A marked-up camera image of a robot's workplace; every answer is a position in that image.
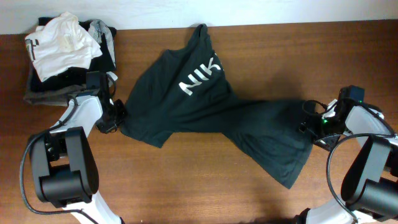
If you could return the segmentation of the dark green Nike t-shirt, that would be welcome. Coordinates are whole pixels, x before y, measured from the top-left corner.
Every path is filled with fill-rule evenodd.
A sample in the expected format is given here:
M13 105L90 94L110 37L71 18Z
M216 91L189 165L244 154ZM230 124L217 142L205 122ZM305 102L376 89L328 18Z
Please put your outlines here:
M124 135L162 147L174 133L221 133L286 188L312 150L300 125L313 107L300 99L238 97L205 24L184 48L166 50L141 75L125 107Z

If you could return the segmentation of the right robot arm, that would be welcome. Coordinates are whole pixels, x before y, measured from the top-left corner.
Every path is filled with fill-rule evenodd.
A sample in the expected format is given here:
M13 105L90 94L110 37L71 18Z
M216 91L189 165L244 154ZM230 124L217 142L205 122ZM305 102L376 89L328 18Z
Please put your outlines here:
M397 219L397 133L375 107L354 98L339 98L318 115L315 144L326 149L326 181L333 196L317 208L307 208L293 223L367 223ZM337 194L330 177L331 159L344 142L355 139L361 149Z

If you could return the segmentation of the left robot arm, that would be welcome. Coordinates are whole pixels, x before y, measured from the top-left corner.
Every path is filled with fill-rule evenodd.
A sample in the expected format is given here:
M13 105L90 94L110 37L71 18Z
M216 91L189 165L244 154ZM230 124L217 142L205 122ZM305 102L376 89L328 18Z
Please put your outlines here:
M123 223L99 192L99 172L88 136L93 128L104 134L118 130L126 110L114 100L117 76L89 72L86 88L67 97L67 109L50 128L34 134L22 156L30 160L37 198L54 211L34 209L24 187L20 163L19 185L26 207L39 215L72 214L80 223Z

